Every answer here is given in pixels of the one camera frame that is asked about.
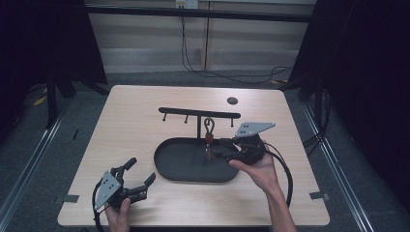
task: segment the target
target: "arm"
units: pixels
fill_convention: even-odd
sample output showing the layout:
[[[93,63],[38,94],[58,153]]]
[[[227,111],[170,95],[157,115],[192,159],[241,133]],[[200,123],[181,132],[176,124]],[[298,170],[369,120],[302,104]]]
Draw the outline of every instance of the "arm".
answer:
[[[248,173],[256,185],[265,192],[274,231],[297,231],[279,186],[274,158],[271,155],[265,154],[262,160],[252,166],[235,159],[231,160],[229,165]]]

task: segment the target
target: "wall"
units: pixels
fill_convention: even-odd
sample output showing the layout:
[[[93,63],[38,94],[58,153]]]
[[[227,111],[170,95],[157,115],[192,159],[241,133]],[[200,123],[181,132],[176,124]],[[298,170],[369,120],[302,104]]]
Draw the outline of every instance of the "wall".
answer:
[[[199,9],[310,15],[313,1],[200,1]],[[97,1],[86,3],[175,8],[175,1]],[[89,14],[107,73],[184,70],[180,17]],[[188,56],[195,70],[268,70],[292,65],[307,24],[237,19],[185,18]]]

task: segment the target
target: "person's left hand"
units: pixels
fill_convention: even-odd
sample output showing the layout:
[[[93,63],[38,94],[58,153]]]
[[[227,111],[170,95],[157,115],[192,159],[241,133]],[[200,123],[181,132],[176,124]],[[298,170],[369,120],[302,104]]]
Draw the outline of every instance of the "person's left hand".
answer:
[[[106,218],[108,219],[110,232],[130,232],[129,211],[131,200],[126,198],[123,200],[120,209],[108,207],[105,210]]]

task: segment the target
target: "gray metal plate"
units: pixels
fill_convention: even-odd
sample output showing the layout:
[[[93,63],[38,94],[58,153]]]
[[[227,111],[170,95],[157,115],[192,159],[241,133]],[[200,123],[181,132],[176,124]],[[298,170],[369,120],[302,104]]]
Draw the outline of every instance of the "gray metal plate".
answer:
[[[111,175],[111,173],[105,171],[94,209],[98,210],[120,187],[120,183]]]
[[[235,137],[250,137],[270,129],[275,126],[275,123],[250,123],[244,122],[235,133]]]

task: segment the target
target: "black curtain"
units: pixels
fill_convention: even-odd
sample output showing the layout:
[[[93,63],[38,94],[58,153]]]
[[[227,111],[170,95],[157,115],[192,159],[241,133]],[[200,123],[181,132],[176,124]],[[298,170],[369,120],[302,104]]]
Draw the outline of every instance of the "black curtain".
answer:
[[[106,83],[82,0],[0,0],[0,138],[20,113],[30,86],[51,71],[67,81]]]

